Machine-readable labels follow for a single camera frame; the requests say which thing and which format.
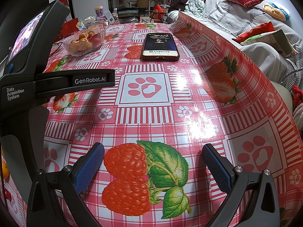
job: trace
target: blue gripper pad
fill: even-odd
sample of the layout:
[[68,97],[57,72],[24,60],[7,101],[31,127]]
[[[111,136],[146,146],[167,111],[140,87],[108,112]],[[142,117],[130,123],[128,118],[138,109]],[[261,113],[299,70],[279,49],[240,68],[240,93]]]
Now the blue gripper pad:
[[233,165],[227,158],[220,156],[210,143],[203,146],[202,158],[219,189],[228,194],[234,183]]
[[73,166],[72,177],[74,179],[74,187],[79,194],[85,191],[99,169],[104,158],[104,146],[102,143],[96,142],[86,155],[80,157]]

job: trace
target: plush toy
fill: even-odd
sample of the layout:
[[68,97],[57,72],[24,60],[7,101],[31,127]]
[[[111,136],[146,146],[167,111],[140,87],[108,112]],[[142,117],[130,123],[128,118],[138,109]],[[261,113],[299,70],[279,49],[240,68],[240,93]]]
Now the plush toy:
[[264,3],[263,10],[272,17],[281,21],[286,21],[290,18],[290,12],[288,9],[276,2]]

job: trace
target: red box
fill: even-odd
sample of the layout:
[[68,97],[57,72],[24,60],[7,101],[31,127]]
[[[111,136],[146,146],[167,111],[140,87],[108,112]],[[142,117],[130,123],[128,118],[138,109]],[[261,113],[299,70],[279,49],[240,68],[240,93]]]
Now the red box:
[[73,33],[72,26],[70,21],[65,22],[62,26],[61,33],[63,37],[66,37]]
[[58,42],[58,41],[61,40],[62,38],[63,38],[62,33],[59,32],[59,33],[56,35],[55,39],[54,39],[54,43]]
[[72,31],[77,32],[79,29],[76,27],[76,24],[79,22],[78,18],[72,19],[69,21],[71,23]]

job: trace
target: screw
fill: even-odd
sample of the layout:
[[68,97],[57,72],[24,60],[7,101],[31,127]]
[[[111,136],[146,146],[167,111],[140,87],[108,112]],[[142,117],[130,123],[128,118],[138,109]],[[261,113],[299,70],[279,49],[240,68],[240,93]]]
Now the screw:
[[268,170],[268,169],[265,169],[265,170],[264,170],[264,173],[265,173],[267,176],[269,176],[269,175],[271,174],[270,170]]
[[239,172],[239,173],[241,173],[243,171],[243,168],[240,166],[236,166],[234,169],[236,170],[236,172]]
[[65,172],[69,172],[71,169],[72,169],[72,166],[70,166],[70,165],[63,167],[63,171],[65,171]]
[[36,171],[37,175],[42,174],[42,172],[43,172],[43,170],[42,170],[42,169],[38,169],[38,170]]

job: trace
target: blue button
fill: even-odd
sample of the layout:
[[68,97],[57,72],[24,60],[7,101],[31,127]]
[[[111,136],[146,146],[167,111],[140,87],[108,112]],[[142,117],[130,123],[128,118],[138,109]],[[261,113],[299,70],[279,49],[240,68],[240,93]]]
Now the blue button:
[[10,65],[9,65],[9,73],[12,72],[12,69],[13,69],[13,64],[10,64]]

